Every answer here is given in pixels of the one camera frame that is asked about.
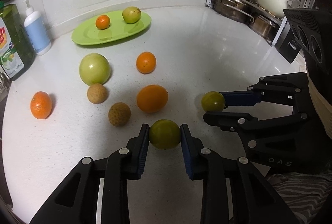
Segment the fruit on plate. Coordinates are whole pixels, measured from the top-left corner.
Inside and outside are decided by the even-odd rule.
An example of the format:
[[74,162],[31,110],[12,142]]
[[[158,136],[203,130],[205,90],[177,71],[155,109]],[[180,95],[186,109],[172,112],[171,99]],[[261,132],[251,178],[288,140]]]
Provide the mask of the fruit on plate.
[[122,11],[122,17],[127,24],[136,23],[141,18],[141,10],[137,7],[127,7]]
[[153,53],[145,51],[141,53],[136,59],[136,68],[143,74],[148,74],[156,68],[156,57]]
[[92,53],[82,59],[79,72],[82,81],[89,86],[104,84],[111,75],[111,67],[104,56]]
[[150,128],[149,141],[158,149],[174,148],[181,141],[180,128],[171,120],[158,120]]
[[225,98],[221,93],[211,91],[202,97],[201,105],[206,112],[221,112],[225,108]]
[[34,94],[30,102],[30,110],[37,119],[46,119],[52,111],[52,99],[45,92],[37,92]]
[[88,100],[90,100],[90,102],[94,104],[102,103],[108,97],[107,89],[100,83],[95,83],[91,85],[86,94]]
[[161,110],[168,101],[168,92],[160,85],[148,85],[138,92],[137,106],[146,113]]
[[110,26],[111,20],[107,15],[100,15],[96,20],[96,27],[104,30]]
[[108,120],[115,127],[124,126],[130,119],[131,111],[127,104],[118,102],[108,112]]

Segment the green fruit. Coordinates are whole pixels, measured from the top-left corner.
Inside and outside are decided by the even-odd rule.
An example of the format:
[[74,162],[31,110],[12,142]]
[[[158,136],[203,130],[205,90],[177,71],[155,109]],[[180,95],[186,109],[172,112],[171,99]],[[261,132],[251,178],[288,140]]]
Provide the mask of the green fruit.
[[202,97],[201,105],[206,112],[221,112],[225,108],[225,98],[221,93],[211,91]]
[[101,54],[86,55],[79,67],[80,77],[87,85],[104,84],[111,75],[111,67]]
[[127,24],[136,23],[141,18],[141,10],[137,7],[127,7],[122,11],[122,17]]
[[149,140],[158,149],[174,148],[181,141],[180,128],[171,120],[158,120],[150,128]]

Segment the circular hole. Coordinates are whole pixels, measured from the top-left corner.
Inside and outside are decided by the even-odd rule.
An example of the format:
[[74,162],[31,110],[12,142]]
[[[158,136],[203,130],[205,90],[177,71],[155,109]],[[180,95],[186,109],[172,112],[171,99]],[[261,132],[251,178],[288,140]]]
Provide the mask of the circular hole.
[[320,46],[318,45],[318,42],[313,35],[311,36],[310,40],[311,40],[311,45],[312,45],[312,51],[316,55],[318,62],[321,63],[322,62],[322,51],[320,50]]
[[293,31],[294,36],[298,39],[298,32],[296,31],[295,27],[292,25],[291,29]]
[[299,34],[299,36],[300,36],[300,40],[301,40],[303,46],[304,46],[307,50],[309,50],[308,39],[307,39],[307,37],[305,36],[305,33],[304,33],[303,29],[302,29],[300,26],[298,27],[298,34]]

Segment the dish soap bottle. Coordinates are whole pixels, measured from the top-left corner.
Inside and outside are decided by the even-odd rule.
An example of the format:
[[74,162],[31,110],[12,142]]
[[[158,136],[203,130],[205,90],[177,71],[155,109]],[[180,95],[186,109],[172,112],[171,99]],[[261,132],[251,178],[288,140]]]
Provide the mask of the dish soap bottle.
[[34,11],[34,8],[30,6],[29,1],[30,0],[24,0],[27,4],[27,17],[24,21],[24,27],[36,53],[38,55],[43,55],[51,48],[51,41],[47,35],[41,13],[39,11]]
[[15,4],[0,1],[0,65],[15,81],[32,65],[36,53]]

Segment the pot handle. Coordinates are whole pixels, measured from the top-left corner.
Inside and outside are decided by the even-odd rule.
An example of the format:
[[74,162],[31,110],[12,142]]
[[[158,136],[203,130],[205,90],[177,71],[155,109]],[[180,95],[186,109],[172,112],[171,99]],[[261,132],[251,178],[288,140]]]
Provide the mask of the pot handle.
[[241,12],[242,14],[245,14],[245,15],[249,16],[249,17],[250,17],[250,21],[251,21],[251,19],[252,19],[252,23],[254,23],[255,18],[252,17],[250,14],[244,12],[244,11],[241,10],[241,9],[238,9],[238,8],[236,8],[236,7],[233,7],[233,6],[229,5],[229,4],[224,3],[224,5],[227,6],[227,7],[229,7],[229,8],[231,8],[231,9],[237,10],[237,11]]

